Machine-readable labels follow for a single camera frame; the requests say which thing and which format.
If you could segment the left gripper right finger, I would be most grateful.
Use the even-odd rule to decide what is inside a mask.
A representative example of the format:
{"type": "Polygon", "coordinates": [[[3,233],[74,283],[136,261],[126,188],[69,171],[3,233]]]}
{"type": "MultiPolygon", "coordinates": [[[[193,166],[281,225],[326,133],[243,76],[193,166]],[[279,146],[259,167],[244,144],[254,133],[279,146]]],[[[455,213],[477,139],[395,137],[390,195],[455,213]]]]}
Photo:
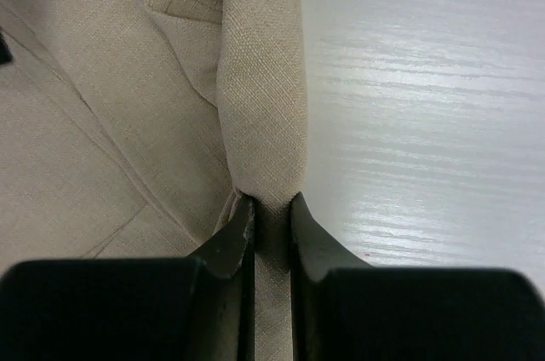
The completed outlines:
{"type": "Polygon", "coordinates": [[[544,301],[506,268],[372,266],[290,205],[297,360],[541,360],[544,301]]]}

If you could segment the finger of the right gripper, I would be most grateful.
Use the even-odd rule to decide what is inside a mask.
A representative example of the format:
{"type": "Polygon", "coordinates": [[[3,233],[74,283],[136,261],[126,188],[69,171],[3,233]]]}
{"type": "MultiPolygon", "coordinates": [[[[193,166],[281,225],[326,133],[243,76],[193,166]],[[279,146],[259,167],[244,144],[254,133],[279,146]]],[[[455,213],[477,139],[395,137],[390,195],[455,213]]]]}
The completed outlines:
{"type": "Polygon", "coordinates": [[[5,66],[12,62],[12,54],[7,45],[3,30],[0,30],[0,66],[5,66]]]}

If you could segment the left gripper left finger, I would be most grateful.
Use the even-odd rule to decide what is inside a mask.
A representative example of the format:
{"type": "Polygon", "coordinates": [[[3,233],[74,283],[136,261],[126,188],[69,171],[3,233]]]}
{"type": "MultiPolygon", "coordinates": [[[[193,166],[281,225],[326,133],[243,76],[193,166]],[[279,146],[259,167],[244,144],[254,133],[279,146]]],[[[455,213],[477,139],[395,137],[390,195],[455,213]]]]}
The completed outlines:
{"type": "Polygon", "coordinates": [[[4,360],[251,360],[255,205],[185,257],[25,261],[1,278],[4,360]]]}

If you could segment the beige cloth napkin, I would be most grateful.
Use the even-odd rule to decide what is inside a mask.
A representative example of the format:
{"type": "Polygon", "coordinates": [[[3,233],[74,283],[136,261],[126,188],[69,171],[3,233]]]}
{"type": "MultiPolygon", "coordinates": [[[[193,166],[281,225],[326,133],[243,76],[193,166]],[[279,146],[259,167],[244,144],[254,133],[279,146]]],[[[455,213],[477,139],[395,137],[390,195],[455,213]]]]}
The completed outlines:
{"type": "Polygon", "coordinates": [[[1,266],[187,255],[258,202],[255,356],[293,357],[301,0],[1,0],[1,266]]]}

